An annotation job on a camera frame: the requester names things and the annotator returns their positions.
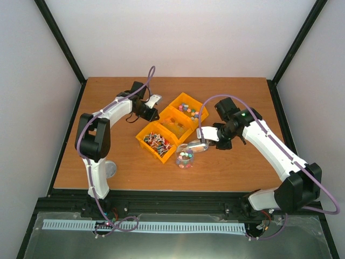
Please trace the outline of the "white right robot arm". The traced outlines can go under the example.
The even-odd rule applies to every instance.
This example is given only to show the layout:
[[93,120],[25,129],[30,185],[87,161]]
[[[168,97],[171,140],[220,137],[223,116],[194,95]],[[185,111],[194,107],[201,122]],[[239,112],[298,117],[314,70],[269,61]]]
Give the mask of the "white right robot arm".
[[231,98],[225,98],[215,105],[222,120],[214,123],[217,138],[213,142],[219,150],[230,150],[232,139],[239,137],[246,144],[250,142],[270,163],[281,185],[277,188],[255,190],[244,201],[248,211],[278,209],[293,213],[315,201],[320,196],[322,170],[316,163],[308,164],[296,156],[277,136],[272,133],[261,115],[253,108],[240,110]]

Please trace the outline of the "silver metal scoop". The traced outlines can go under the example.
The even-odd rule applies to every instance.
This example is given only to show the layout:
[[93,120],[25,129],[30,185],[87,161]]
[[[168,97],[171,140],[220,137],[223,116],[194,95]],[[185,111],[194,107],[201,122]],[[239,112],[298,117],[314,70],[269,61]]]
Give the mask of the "silver metal scoop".
[[187,144],[187,149],[191,150],[193,153],[205,152],[209,148],[209,142],[201,139],[193,140]]

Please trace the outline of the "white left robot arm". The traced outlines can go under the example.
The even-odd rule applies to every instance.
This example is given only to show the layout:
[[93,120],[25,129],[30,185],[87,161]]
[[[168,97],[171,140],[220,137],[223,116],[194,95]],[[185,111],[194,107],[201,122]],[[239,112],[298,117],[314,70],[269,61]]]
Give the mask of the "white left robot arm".
[[112,211],[112,203],[105,199],[109,193],[106,156],[111,148],[112,126],[128,114],[135,114],[149,122],[159,119],[158,110],[154,106],[162,97],[149,94],[149,97],[144,99],[146,91],[149,91],[149,87],[136,81],[130,90],[117,94],[106,107],[80,116],[75,149],[86,167],[88,194],[97,199],[93,210],[100,217],[106,217]]

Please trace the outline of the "yellow bin with popsicle candies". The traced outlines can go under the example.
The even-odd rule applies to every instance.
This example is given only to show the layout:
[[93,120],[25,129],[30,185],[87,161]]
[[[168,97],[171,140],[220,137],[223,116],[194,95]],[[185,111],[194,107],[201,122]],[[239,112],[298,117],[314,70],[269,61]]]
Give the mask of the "yellow bin with popsicle candies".
[[158,123],[172,134],[176,145],[180,145],[193,133],[193,123],[178,109],[168,106],[160,114]]

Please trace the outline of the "round clear cup lid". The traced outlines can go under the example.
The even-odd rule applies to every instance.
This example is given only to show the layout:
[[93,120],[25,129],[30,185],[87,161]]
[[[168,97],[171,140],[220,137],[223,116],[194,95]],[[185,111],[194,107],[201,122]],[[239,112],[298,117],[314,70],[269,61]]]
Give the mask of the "round clear cup lid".
[[105,163],[105,169],[106,169],[106,178],[112,178],[117,171],[117,166],[115,164],[115,162],[107,160]]

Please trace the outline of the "yellow bin with star candies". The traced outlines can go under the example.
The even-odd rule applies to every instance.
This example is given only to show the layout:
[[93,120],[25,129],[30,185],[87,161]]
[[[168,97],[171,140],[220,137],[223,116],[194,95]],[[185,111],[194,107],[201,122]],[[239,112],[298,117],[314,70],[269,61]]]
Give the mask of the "yellow bin with star candies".
[[177,109],[179,115],[186,117],[194,125],[198,125],[199,121],[202,122],[209,116],[205,107],[201,112],[201,102],[184,92],[178,95],[169,105]]

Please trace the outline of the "yellow bin with lollipops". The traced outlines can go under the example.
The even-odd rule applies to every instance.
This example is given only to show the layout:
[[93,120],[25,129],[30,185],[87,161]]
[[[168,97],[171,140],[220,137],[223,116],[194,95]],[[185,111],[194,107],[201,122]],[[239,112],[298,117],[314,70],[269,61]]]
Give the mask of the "yellow bin with lollipops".
[[158,122],[150,122],[135,138],[140,147],[165,164],[177,148],[176,136]]

